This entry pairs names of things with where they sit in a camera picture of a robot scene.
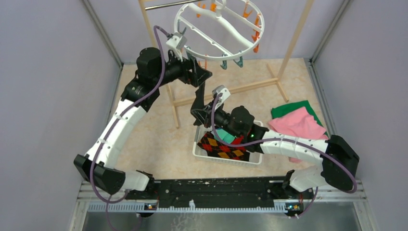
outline white plastic basket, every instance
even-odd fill
[[[257,125],[263,126],[263,123],[261,121],[256,120],[254,121],[254,123]],[[204,134],[210,130],[211,128],[204,128],[204,126],[202,125],[197,128],[197,131],[195,133],[194,146],[192,148],[192,154],[195,156],[195,158],[199,160],[206,160],[206,161],[211,161],[211,162],[225,163],[225,164],[244,166],[244,167],[255,167],[261,164],[262,156],[263,156],[263,154],[261,153],[250,153],[249,161],[232,160],[232,159],[224,159],[224,158],[207,156],[207,151],[197,146],[197,143],[204,136]]]

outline wall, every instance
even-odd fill
[[[141,15],[139,3],[137,0],[117,0],[117,1],[90,1],[97,12],[105,30],[114,44],[119,56],[125,63],[133,63],[139,55],[140,50],[151,46],[146,26]],[[146,6],[159,5],[161,3],[174,2],[171,0],[154,0],[146,3]],[[254,58],[283,58],[296,28],[300,14],[306,3],[306,0],[253,0],[262,11],[266,21],[265,35],[261,40],[259,52],[245,55],[246,59]],[[306,21],[304,30],[299,38],[297,46],[293,52],[293,57],[311,57],[316,50],[321,38],[327,30],[330,22],[338,11],[343,0],[315,0],[309,17]],[[236,12],[242,12],[244,4],[242,1],[229,0],[228,7]],[[181,6],[173,6],[157,10],[148,11],[151,26],[159,25],[169,32],[173,32],[173,22],[176,12]],[[204,17],[196,18],[194,14],[188,18],[197,28],[207,31],[207,34],[221,44],[228,44],[235,48],[238,43],[227,36],[224,30],[219,26],[208,27],[211,25],[205,22]],[[250,16],[250,21],[255,21],[255,14]],[[246,28],[247,39],[251,39],[252,29],[236,24],[239,31]],[[203,39],[198,39],[195,33],[187,31],[186,34],[189,46],[200,52],[208,51],[210,46]]]
[[[2,231],[67,230],[118,66],[79,0],[0,3]]]
[[[353,1],[317,62],[381,230],[406,230],[408,1]]]

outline pink cloth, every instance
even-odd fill
[[[301,107],[283,117],[268,122],[271,129],[279,133],[305,139],[328,140],[326,129],[315,121],[305,107]],[[301,160],[289,157],[289,161],[299,163]]]

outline marble patterned surface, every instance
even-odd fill
[[[218,85],[227,88],[253,81],[270,78],[266,64],[270,64],[274,74],[278,73],[281,59],[245,60],[239,68],[228,62],[228,69],[219,67],[220,63],[208,62],[208,69],[213,76],[206,83],[206,92],[211,92]],[[117,100],[124,86],[133,79],[136,65],[125,65],[119,83]],[[319,119],[323,116],[317,101],[309,74],[303,59],[291,59],[282,77],[282,85],[290,101],[309,100]],[[195,88],[180,81],[171,83],[174,97],[180,99],[193,96]],[[244,105],[256,120],[267,125],[271,119],[270,110],[285,104],[275,85],[233,94],[226,101],[224,110]],[[176,129],[165,87],[160,88],[160,97],[148,114],[136,125],[127,140],[116,168],[124,171],[142,170],[152,173],[156,179],[216,178],[216,177],[252,177],[285,175],[291,169],[302,169],[309,163],[291,163],[288,158],[276,154],[266,154],[257,167],[239,167],[223,163],[197,160],[192,155],[196,127],[190,115],[190,105],[176,109],[180,128]]]

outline wooden frame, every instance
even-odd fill
[[[141,9],[141,12],[142,12],[142,15],[143,15],[143,19],[144,19],[145,24],[146,24],[147,31],[149,32],[149,37],[150,37],[150,40],[152,42],[152,45],[157,47],[156,40],[155,40],[154,34],[153,34],[153,30],[152,30],[152,27],[150,25],[149,17],[147,16],[147,12],[145,10],[146,7],[144,5],[144,3],[148,2],[148,1],[154,1],[154,0],[139,0],[139,5],[140,5],[140,9]],[[268,71],[269,71],[272,78],[267,79],[267,80],[258,81],[258,82],[253,82],[253,83],[250,83],[250,84],[245,84],[245,85],[234,87],[234,88],[230,88],[229,90],[230,90],[231,94],[244,92],[244,91],[248,91],[248,90],[253,90],[253,89],[257,89],[257,88],[262,88],[262,87],[266,87],[266,86],[270,86],[270,85],[276,85],[278,87],[278,90],[279,90],[280,94],[283,97],[283,100],[285,100],[285,102],[289,101],[289,98],[288,98],[285,90],[283,89],[283,86],[282,86],[282,83],[281,83],[281,78],[282,78],[283,73],[284,73],[284,71],[286,69],[288,61],[289,61],[289,59],[290,59],[290,57],[291,57],[291,55],[293,53],[294,47],[295,47],[295,45],[297,43],[297,40],[299,39],[300,33],[302,32],[302,29],[303,29],[303,27],[305,25],[307,16],[309,15],[309,12],[310,12],[310,9],[312,8],[313,2],[314,2],[314,0],[307,0],[307,2],[305,4],[305,7],[303,8],[302,14],[300,15],[299,22],[297,23],[296,29],[295,29],[295,31],[293,33],[293,36],[292,36],[292,39],[291,39],[291,41],[289,43],[288,50],[286,51],[285,57],[283,58],[282,65],[279,68],[278,75],[275,76],[273,74],[273,72],[272,72],[272,67],[269,64],[267,64]],[[173,97],[173,92],[172,92],[171,87],[170,87],[169,84],[166,84],[166,89],[167,89],[168,97],[170,99],[170,105],[171,105],[172,111],[173,111],[174,123],[176,125],[176,128],[179,128],[180,127],[179,126],[179,120],[178,120],[179,118],[178,118],[178,115],[177,115],[177,112],[176,112],[176,107],[191,104],[194,101],[195,96],[176,100]],[[213,96],[211,94],[207,94],[207,95],[204,96],[204,100],[210,100],[212,98],[213,98]]]

